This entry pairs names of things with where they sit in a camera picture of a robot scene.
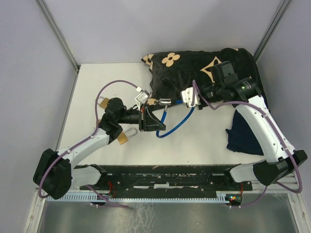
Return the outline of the large brass padlock with keys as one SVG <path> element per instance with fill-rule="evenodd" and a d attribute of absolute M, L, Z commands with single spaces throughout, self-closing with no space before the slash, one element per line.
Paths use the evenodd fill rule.
<path fill-rule="evenodd" d="M 118 136 L 118 142 L 122 145 L 126 143 L 131 137 L 137 135 L 138 130 L 136 128 L 130 128 L 126 131 L 121 132 Z"/>

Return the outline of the brass padlock with key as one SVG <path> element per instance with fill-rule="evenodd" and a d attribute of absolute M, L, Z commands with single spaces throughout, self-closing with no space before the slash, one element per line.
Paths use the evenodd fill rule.
<path fill-rule="evenodd" d="M 103 109 L 105 109 L 108 105 L 109 98 L 99 97 L 97 101 L 97 105 Z"/>

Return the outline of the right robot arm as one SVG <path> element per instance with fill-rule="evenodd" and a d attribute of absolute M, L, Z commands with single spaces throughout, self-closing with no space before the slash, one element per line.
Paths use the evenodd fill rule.
<path fill-rule="evenodd" d="M 205 103 L 220 101 L 221 106 L 231 104 L 242 115 L 256 137 L 264 160 L 240 164 L 223 177 L 223 184 L 234 190 L 241 182 L 255 179 L 262 185 L 278 183 L 279 179 L 295 172 L 308 158 L 304 150 L 296 150 L 285 138 L 271 116 L 264 97 L 251 78 L 240 80 L 229 61 L 211 67 L 215 83 L 200 91 Z"/>

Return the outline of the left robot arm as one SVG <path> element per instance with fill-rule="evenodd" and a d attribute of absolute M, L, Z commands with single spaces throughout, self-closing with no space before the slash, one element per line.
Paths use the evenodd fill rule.
<path fill-rule="evenodd" d="M 115 141 L 123 132 L 122 124 L 137 124 L 143 132 L 163 131 L 166 126 L 150 111 L 127 109 L 119 98 L 108 100 L 105 112 L 94 133 L 67 149 L 45 150 L 33 181 L 49 196 L 57 200 L 69 190 L 93 185 L 103 189 L 107 185 L 105 171 L 97 165 L 78 167 L 93 152 Z"/>

